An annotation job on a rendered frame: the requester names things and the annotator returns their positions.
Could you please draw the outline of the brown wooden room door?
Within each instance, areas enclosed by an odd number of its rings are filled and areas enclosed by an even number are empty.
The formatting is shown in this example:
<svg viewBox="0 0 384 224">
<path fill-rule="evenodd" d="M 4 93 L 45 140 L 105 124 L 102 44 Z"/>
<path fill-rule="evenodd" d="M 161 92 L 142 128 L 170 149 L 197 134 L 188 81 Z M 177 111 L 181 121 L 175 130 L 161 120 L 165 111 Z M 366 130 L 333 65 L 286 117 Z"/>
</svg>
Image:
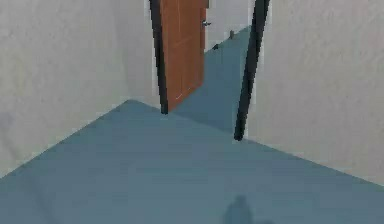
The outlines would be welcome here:
<svg viewBox="0 0 384 224">
<path fill-rule="evenodd" d="M 205 0 L 160 0 L 168 110 L 204 80 Z"/>
</svg>

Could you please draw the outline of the black door frame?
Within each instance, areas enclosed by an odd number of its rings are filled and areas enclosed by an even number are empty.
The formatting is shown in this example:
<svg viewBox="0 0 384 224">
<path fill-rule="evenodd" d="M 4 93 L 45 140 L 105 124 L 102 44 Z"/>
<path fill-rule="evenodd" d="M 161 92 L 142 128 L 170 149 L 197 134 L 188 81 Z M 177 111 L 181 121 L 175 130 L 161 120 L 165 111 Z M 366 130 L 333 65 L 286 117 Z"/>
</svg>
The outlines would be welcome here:
<svg viewBox="0 0 384 224">
<path fill-rule="evenodd" d="M 253 84 L 260 58 L 262 38 L 271 0 L 251 0 L 251 23 L 232 33 L 210 50 L 204 48 L 204 80 L 202 85 L 172 111 L 168 110 L 162 39 L 160 0 L 149 0 L 151 28 L 154 38 L 160 111 L 179 114 L 233 135 L 244 138 Z M 207 11 L 210 0 L 205 0 Z M 205 47 L 210 26 L 205 27 Z"/>
</svg>

